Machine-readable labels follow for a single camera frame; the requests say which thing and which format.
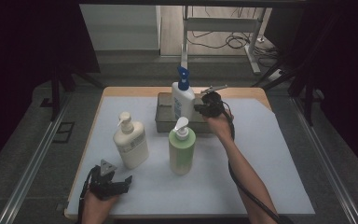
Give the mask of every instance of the wall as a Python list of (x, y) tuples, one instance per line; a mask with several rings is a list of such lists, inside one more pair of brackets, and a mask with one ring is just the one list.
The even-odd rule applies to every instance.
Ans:
[(159, 49), (160, 6), (80, 8), (95, 50)]

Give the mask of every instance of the gray floor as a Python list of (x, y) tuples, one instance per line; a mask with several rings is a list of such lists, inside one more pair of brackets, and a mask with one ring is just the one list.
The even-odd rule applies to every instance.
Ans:
[[(101, 74), (93, 74), (109, 86), (170, 86), (176, 81), (177, 57), (159, 57), (150, 52), (98, 52)], [(252, 74), (242, 57), (189, 60), (192, 86), (222, 85), (249, 87), (259, 77)], [(63, 208), (79, 164), (102, 90), (74, 76), (75, 92), (62, 119), (74, 122), (67, 144), (51, 144), (14, 223), (74, 223), (63, 216)], [(295, 223), (350, 223), (330, 184), (320, 160), (306, 135), (296, 109), (286, 93), (289, 83), (267, 92), (296, 168), (316, 211), (315, 216), (290, 216)], [(49, 83), (34, 90), (34, 99), (16, 131), (0, 154), (0, 214), (28, 161), (49, 126), (51, 109), (40, 107), (50, 97)], [(324, 117), (318, 103), (313, 105), (314, 129), (358, 208), (358, 160)], [(116, 223), (243, 223), (243, 218), (117, 220)]]

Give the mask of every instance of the human arm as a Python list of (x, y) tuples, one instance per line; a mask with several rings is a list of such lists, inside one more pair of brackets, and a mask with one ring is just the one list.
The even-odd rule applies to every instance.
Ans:
[[(269, 192), (255, 172), (251, 164), (241, 154), (237, 145), (231, 137), (231, 130), (229, 128), (226, 117), (222, 114), (217, 118), (206, 118), (210, 129), (219, 138), (224, 149), (226, 150), (228, 161), (230, 162), (232, 171), (239, 182), (248, 189), (254, 196), (269, 208), (273, 213), (277, 214), (276, 209), (269, 196)], [(242, 190), (239, 193), (251, 223), (276, 223), (264, 210), (262, 210), (256, 203), (254, 203)]]
[(87, 190), (84, 198), (84, 210), (81, 224), (102, 224), (109, 216), (109, 211), (118, 200), (118, 195), (102, 201)]

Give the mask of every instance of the blue spray nozzle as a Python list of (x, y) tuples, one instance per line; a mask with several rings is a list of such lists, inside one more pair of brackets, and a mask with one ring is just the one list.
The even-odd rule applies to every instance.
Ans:
[(178, 88), (181, 91), (187, 91), (188, 88), (190, 87), (190, 83), (188, 82), (188, 75), (190, 75), (190, 73), (188, 72), (187, 69), (185, 69), (182, 66), (178, 67), (178, 72), (181, 78), (178, 82)]

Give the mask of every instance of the cream lotion bottle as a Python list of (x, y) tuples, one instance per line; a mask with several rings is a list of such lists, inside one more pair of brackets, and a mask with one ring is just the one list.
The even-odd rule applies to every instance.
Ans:
[(172, 84), (172, 119), (178, 120), (181, 117), (186, 117), (191, 120), (196, 96), (188, 82), (188, 70), (179, 66), (178, 72), (180, 80)]
[(169, 134), (170, 166), (177, 175), (187, 174), (193, 164), (196, 134), (186, 127), (187, 124), (187, 118), (179, 118)]
[(122, 112), (118, 119), (120, 129), (113, 135), (113, 141), (124, 165), (133, 169), (149, 157), (145, 127), (139, 121), (131, 121), (129, 112)]

